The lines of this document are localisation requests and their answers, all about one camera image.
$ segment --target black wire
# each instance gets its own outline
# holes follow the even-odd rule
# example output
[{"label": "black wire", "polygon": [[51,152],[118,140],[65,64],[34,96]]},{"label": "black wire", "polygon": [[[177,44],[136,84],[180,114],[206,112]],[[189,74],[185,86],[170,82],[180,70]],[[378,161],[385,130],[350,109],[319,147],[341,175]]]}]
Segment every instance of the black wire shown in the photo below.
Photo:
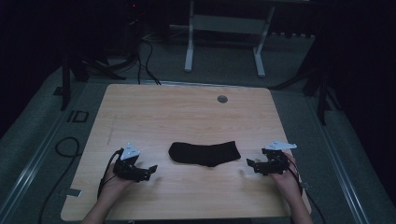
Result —
[{"label": "black wire", "polygon": [[307,191],[305,191],[306,196],[309,198],[309,200],[311,201],[311,203],[317,208],[317,211],[322,219],[323,223],[326,223],[326,219],[323,216],[323,213],[320,211],[319,206],[315,203],[315,201],[312,199],[311,195],[308,194]]},{"label": "black wire", "polygon": [[152,45],[151,45],[148,41],[146,41],[146,40],[144,40],[144,39],[142,39],[142,42],[145,43],[145,44],[147,44],[147,45],[149,45],[150,51],[149,51],[149,54],[148,54],[148,58],[146,59],[146,65],[142,65],[142,64],[140,64],[140,65],[143,66],[143,67],[146,69],[146,72],[148,73],[148,75],[155,81],[155,83],[156,83],[157,85],[161,85],[160,80],[158,80],[158,78],[156,78],[156,77],[149,71],[149,58],[151,57],[153,47],[152,47]]},{"label": "black wire", "polygon": [[[63,153],[59,150],[59,145],[60,145],[62,142],[66,141],[66,140],[69,140],[69,139],[74,140],[74,141],[76,142],[76,145],[77,145],[76,151],[75,151],[74,155],[66,155],[66,154],[63,154]],[[71,168],[72,164],[74,163],[75,159],[76,159],[77,157],[79,157],[79,156],[82,155],[82,153],[79,153],[79,141],[78,141],[77,138],[75,138],[75,137],[66,137],[66,138],[62,139],[61,141],[59,141],[59,142],[56,144],[55,150],[56,150],[56,153],[57,153],[58,155],[60,155],[60,156],[62,156],[62,157],[66,157],[66,158],[72,158],[72,160],[70,161],[69,165],[68,165],[67,168],[64,170],[64,173],[63,173],[63,174],[61,175],[61,177],[58,179],[58,181],[56,182],[56,184],[52,187],[52,190],[49,192],[49,195],[47,196],[46,200],[44,201],[43,205],[41,206],[40,215],[38,216],[38,223],[39,223],[39,224],[42,223],[42,218],[43,218],[44,209],[45,209],[45,207],[46,207],[46,205],[47,205],[47,202],[48,202],[49,199],[50,199],[50,196],[53,194],[53,192],[54,192],[54,191],[56,190],[56,188],[58,187],[59,183],[62,181],[62,179],[64,178],[64,176],[65,176],[65,175],[67,174],[67,172],[70,170],[70,168]]]},{"label": "black wire", "polygon": [[[290,168],[288,168],[288,169],[291,172],[291,174],[294,176],[294,179],[297,181],[297,184],[299,186],[301,194],[303,194],[303,187],[301,186],[301,183],[300,183],[300,177],[299,177],[300,175],[299,175],[299,171],[297,169],[297,166],[296,166],[296,164],[294,162],[292,162],[292,161],[289,161],[289,162],[291,162],[291,164],[293,164],[294,168],[296,169],[296,173],[294,173]],[[311,203],[317,209],[317,211],[318,211],[318,213],[319,213],[319,215],[320,215],[320,217],[322,219],[322,222],[326,223],[326,219],[324,218],[323,213],[321,212],[319,206],[315,203],[315,201],[312,199],[311,195],[309,195],[306,190],[305,190],[305,194],[308,197],[308,199],[311,201]]]}]

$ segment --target metal frame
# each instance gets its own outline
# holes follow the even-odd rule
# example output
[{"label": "metal frame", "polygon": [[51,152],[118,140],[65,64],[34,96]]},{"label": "metal frame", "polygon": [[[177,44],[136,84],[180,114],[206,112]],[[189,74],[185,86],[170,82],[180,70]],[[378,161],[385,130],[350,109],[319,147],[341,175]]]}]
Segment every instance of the metal frame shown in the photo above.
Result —
[{"label": "metal frame", "polygon": [[219,32],[232,32],[239,34],[261,35],[260,42],[257,47],[253,48],[254,61],[256,63],[257,74],[259,77],[265,77],[264,66],[262,65],[262,46],[265,37],[268,34],[269,24],[274,15],[275,7],[271,7],[267,19],[253,20],[217,16],[205,16],[194,14],[194,1],[190,1],[190,21],[189,21],[189,45],[187,47],[186,63],[184,70],[190,72],[192,70],[192,59],[194,53],[193,32],[194,30],[207,30]]}]

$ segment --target human hand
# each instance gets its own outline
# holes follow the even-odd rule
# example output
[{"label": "human hand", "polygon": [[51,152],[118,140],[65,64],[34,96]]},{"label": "human hand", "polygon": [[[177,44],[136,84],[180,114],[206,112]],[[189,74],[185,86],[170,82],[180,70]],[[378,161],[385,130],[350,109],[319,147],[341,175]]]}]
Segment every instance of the human hand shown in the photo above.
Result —
[{"label": "human hand", "polygon": [[125,180],[116,176],[113,169],[114,163],[108,167],[105,184],[102,187],[102,192],[98,200],[105,200],[110,197],[113,199],[118,198],[133,183],[132,180]]},{"label": "human hand", "polygon": [[297,183],[298,176],[296,170],[296,160],[289,153],[285,153],[290,161],[289,169],[282,175],[270,174],[280,193],[289,204],[291,211],[291,218],[296,224],[311,224],[313,223],[312,217],[309,215],[305,207],[303,198],[301,197],[299,183]]},{"label": "human hand", "polygon": [[290,161],[289,170],[286,170],[282,175],[279,174],[269,174],[274,181],[276,182],[276,186],[279,189],[280,193],[285,197],[288,203],[293,203],[296,200],[301,200],[301,193],[299,185],[297,184],[297,180],[295,176],[297,176],[296,160],[289,153],[285,153],[286,157]]},{"label": "human hand", "polygon": [[104,223],[111,207],[121,196],[121,194],[133,183],[132,180],[124,180],[116,176],[113,172],[114,163],[110,164],[105,177],[101,194],[93,208],[82,220],[83,224]]}]

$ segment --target gray carpet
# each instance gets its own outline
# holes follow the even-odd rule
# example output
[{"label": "gray carpet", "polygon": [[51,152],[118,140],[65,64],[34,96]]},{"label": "gray carpet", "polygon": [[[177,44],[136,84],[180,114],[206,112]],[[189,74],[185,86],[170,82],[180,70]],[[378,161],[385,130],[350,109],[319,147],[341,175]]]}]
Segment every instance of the gray carpet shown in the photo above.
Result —
[{"label": "gray carpet", "polygon": [[[166,43],[154,41],[153,37],[152,35],[151,39],[148,39],[153,46],[148,67],[163,84],[181,82],[247,87],[268,87],[293,77],[313,41],[304,37],[285,38],[275,35],[268,37],[262,53],[266,77],[260,78],[256,75],[251,49],[197,44],[192,71],[185,73],[187,45],[183,41],[183,36]],[[142,60],[145,61],[149,55],[149,45],[143,44],[140,51]],[[110,61],[116,63],[117,60],[111,58]],[[3,156],[0,159],[2,164],[0,177],[3,181],[0,202],[9,202],[6,199],[15,200],[12,204],[13,208],[8,208],[9,218],[6,219],[8,223],[37,223],[43,202],[71,161],[70,158],[61,157],[56,153],[56,143],[67,136],[73,136],[80,143],[79,152],[83,151],[106,86],[116,82],[137,82],[137,66],[118,73],[128,77],[127,80],[116,81],[92,74],[88,83],[73,81],[72,102],[64,112],[61,112],[59,109],[62,99],[52,95],[55,88],[61,85],[60,71],[55,72],[49,76],[23,114],[1,139],[0,152]],[[143,72],[142,82],[153,83],[147,79],[149,77]],[[286,136],[290,142],[298,145],[294,155],[307,185],[307,191],[320,208],[327,223],[394,223],[396,210],[378,181],[344,113],[332,106],[332,110],[326,112],[327,126],[321,126],[315,115],[317,97],[304,97],[301,94],[304,82],[305,80],[302,80],[282,91],[272,91],[272,94]],[[89,112],[87,122],[68,122],[72,110]],[[71,155],[75,153],[75,148],[76,144],[71,140],[64,141],[59,147],[63,153]],[[21,172],[37,153],[41,153],[42,162],[36,165],[39,168],[37,172],[31,173],[32,178],[28,179],[28,182],[32,182],[27,183],[30,184],[29,188],[19,192],[20,197],[13,197],[17,181],[25,180],[20,176]],[[353,206],[346,197],[348,189],[343,186],[343,179],[334,162],[334,153],[339,156],[367,221],[359,221],[352,212]],[[65,199],[64,191],[70,186],[77,166],[78,159],[49,197],[42,223],[65,223],[60,218]],[[322,223],[314,206],[312,217],[316,223]],[[290,223],[290,219],[254,217],[166,222],[148,220],[136,223],[259,224]]]}]

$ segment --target wooden surface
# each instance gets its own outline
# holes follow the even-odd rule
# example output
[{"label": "wooden surface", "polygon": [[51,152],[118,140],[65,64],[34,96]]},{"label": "wooden surface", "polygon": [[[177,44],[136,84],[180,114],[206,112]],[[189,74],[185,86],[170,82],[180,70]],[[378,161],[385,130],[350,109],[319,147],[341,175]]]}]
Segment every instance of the wooden surface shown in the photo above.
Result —
[{"label": "wooden surface", "polygon": [[[228,102],[219,103],[220,95]],[[273,140],[287,141],[267,89],[110,85],[71,186],[82,193],[66,199],[62,219],[84,218],[108,160],[128,142],[141,151],[137,167],[158,169],[150,181],[129,187],[108,219],[288,216],[272,179],[255,174],[246,162],[265,160],[261,148]],[[168,154],[173,142],[229,141],[242,158],[214,168],[176,163]]]}]

